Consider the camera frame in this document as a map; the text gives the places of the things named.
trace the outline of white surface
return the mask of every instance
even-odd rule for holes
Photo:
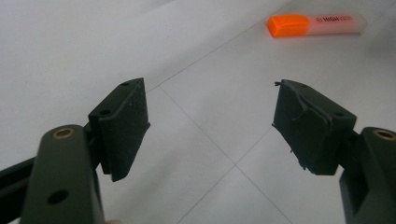
[[[123,223],[344,223],[338,176],[303,171],[274,129],[278,89],[311,85],[396,130],[395,0],[0,2],[0,169],[144,77],[152,124],[128,177],[101,175]],[[359,12],[362,35],[273,39],[271,14]]]

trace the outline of screw hole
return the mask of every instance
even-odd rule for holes
[[[382,138],[382,139],[384,139],[384,140],[387,140],[387,141],[396,141],[396,134],[394,134],[394,133],[391,133],[391,132],[389,132],[389,131],[386,131],[386,130],[375,130],[374,131],[374,133],[378,136],[378,137],[380,137],[380,138]]]
[[[111,111],[110,110],[102,110],[99,114],[100,115],[109,115],[111,113]]]
[[[68,138],[71,135],[73,135],[74,133],[74,129],[72,128],[64,128],[64,129],[60,129],[58,131],[56,131],[55,133],[53,133],[52,137],[55,139],[64,139],[64,138]]]
[[[69,192],[65,189],[58,190],[52,193],[48,198],[49,204],[57,204],[63,202],[67,196],[69,196]]]

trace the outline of highlighter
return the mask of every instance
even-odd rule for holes
[[[325,15],[275,15],[267,27],[273,37],[298,35],[358,34],[367,21],[357,13]]]

